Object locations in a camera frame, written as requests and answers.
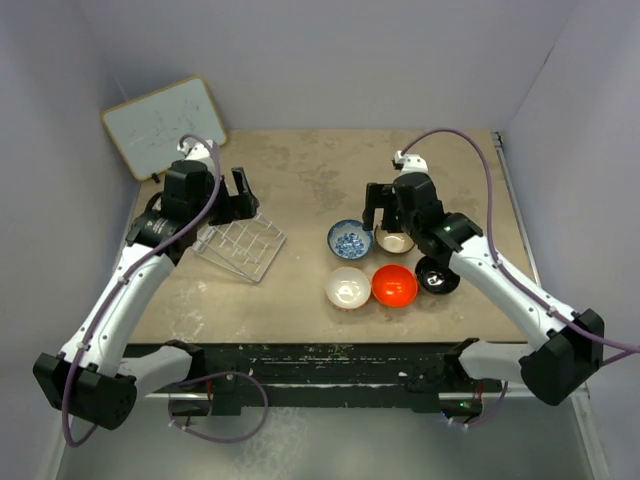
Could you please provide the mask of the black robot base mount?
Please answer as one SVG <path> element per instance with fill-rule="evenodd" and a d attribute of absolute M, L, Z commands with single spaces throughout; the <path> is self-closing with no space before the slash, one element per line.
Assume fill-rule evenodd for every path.
<path fill-rule="evenodd" d="M 453 343 L 204 343 L 188 386 L 155 388 L 178 413 L 238 415 L 245 407 L 382 408 L 476 417 L 498 380 L 472 380 Z"/>

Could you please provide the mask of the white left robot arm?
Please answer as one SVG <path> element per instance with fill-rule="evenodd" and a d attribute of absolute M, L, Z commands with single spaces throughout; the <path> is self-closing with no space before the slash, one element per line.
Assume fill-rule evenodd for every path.
<path fill-rule="evenodd" d="M 114 430 L 148 393 L 172 384 L 184 392 L 202 387 L 207 360 L 200 347 L 171 340 L 143 357 L 124 353 L 150 300 L 199 229 L 256 216 L 259 201 L 243 168 L 231 172 L 233 193 L 205 163 L 173 162 L 163 189 L 133 221 L 116 271 L 88 318 L 57 354 L 37 358 L 36 381 L 65 419 Z"/>

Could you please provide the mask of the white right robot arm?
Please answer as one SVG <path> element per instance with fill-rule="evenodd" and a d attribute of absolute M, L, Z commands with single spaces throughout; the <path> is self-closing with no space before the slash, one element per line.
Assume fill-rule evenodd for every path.
<path fill-rule="evenodd" d="M 479 380 L 525 385 L 556 406 L 603 364 L 604 321 L 554 298 L 514 267 L 493 246 L 488 232 L 462 213 L 445 212 L 426 173 L 398 176 L 366 187 L 363 226 L 382 226 L 410 236 L 444 277 L 460 277 L 483 293 L 524 335 L 523 344 L 468 339 L 448 355 L 446 383 L 467 391 Z"/>

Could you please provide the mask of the white wire dish rack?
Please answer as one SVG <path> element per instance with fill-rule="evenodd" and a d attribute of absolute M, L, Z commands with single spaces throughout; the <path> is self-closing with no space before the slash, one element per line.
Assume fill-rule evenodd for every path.
<path fill-rule="evenodd" d="M 260 283 L 287 239 L 262 213 L 247 220 L 203 227 L 192 250 L 245 280 Z"/>

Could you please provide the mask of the orange plastic bowl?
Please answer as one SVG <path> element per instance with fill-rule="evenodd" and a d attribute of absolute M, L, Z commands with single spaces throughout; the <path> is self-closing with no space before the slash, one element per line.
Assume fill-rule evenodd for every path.
<path fill-rule="evenodd" d="M 376 300 L 391 308 L 410 305 L 419 290 L 415 274 L 398 264 L 378 268 L 371 278 L 371 288 Z"/>

